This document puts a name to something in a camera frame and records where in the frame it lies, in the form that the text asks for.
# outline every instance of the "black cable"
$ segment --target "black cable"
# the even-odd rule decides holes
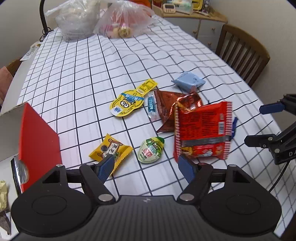
[[[288,165],[289,165],[290,161],[288,161],[285,165],[285,167],[283,168],[283,170],[281,171],[281,174],[279,175],[278,179],[276,180],[276,182],[272,185],[272,187],[268,190],[269,192],[271,192],[274,187],[278,184],[279,180],[281,179],[281,177],[283,176],[284,172],[286,171]]]
[[[46,24],[46,20],[45,20],[45,16],[44,16],[44,2],[45,2],[45,0],[40,1],[39,14],[40,14],[40,19],[41,19],[41,23],[43,26],[44,34],[47,34],[48,28],[47,28],[47,24]]]
[[[48,33],[52,32],[53,30],[50,27],[47,27],[50,31],[48,31],[46,34],[44,33],[44,30],[42,30],[42,36],[40,37],[39,41],[43,42],[45,37],[47,36]]]

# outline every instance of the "red box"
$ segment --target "red box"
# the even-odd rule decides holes
[[[0,161],[11,156],[17,156],[29,174],[26,183],[15,183],[21,192],[62,163],[59,136],[28,103],[0,115]]]

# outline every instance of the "plastic bag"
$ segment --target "plastic bag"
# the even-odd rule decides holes
[[[154,22],[152,15],[154,11],[144,5],[119,0],[106,10],[94,28],[94,33],[109,38],[137,36]]]
[[[93,35],[100,18],[99,0],[69,0],[45,13],[55,17],[66,42]]]

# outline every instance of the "table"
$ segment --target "table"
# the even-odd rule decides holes
[[[174,195],[187,182],[173,159],[172,132],[156,133],[161,120],[151,122],[147,116],[147,97],[144,106],[124,118],[112,116],[110,103],[123,91],[134,89],[148,78],[157,88],[180,92],[172,82],[183,71],[204,78],[199,95],[204,103],[222,100],[233,102],[237,116],[237,133],[231,142],[227,160],[214,157],[200,161],[214,168],[236,164],[269,188],[283,165],[276,166],[266,149],[249,148],[246,135],[279,133],[271,115],[258,112],[262,102],[252,89],[212,51],[161,17],[144,30],[144,34],[129,39],[108,39],[93,35],[88,39],[66,43],[59,29],[44,40],[24,80],[18,104],[29,102],[40,116],[59,134],[63,164],[79,168],[91,162],[88,155],[107,133],[133,152],[123,160],[106,181],[106,187],[119,195]],[[141,142],[152,136],[165,138],[162,157],[155,163],[142,164],[137,160]],[[272,194],[282,205],[282,217],[275,233],[281,235],[296,210],[295,162],[291,162]],[[82,191],[77,184],[70,187]],[[222,183],[212,185],[211,191]]]

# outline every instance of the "snack package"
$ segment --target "snack package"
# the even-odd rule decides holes
[[[144,95],[152,90],[157,83],[148,79],[135,90],[124,91],[110,105],[110,112],[115,116],[126,116],[139,108],[144,102]]]
[[[7,185],[5,181],[0,181],[0,212],[7,207]]]
[[[182,93],[155,90],[154,95],[157,103],[157,110],[163,122],[163,125],[157,130],[157,132],[174,131],[174,105],[178,99],[180,100],[185,96],[191,96],[190,99],[185,98],[184,101],[191,101],[198,107],[203,105],[200,96],[196,92],[185,95]]]
[[[142,163],[152,163],[158,160],[163,151],[165,139],[152,137],[143,141],[138,152],[138,159]]]
[[[196,91],[198,87],[205,83],[204,80],[191,72],[183,72],[177,79],[172,80],[172,82],[188,93]]]
[[[155,21],[151,18],[154,11],[144,5],[122,0],[107,2],[112,2],[112,5],[95,26],[95,34],[109,38],[130,38],[140,35]]]
[[[151,121],[155,121],[157,119],[154,92],[150,92],[148,97],[148,117]]]
[[[40,41],[37,41],[36,43],[32,44],[29,51],[20,59],[20,61],[30,59],[33,56],[33,54],[37,51],[37,49],[39,49],[41,44],[42,43]]]
[[[109,134],[106,135],[104,141],[90,155],[92,159],[100,162],[109,154],[112,154],[115,159],[115,165],[112,173],[119,166],[121,161],[133,150],[131,146],[126,146],[115,140]]]
[[[190,157],[216,156],[225,160],[232,134],[232,102],[220,102],[192,109],[175,104],[175,151]]]

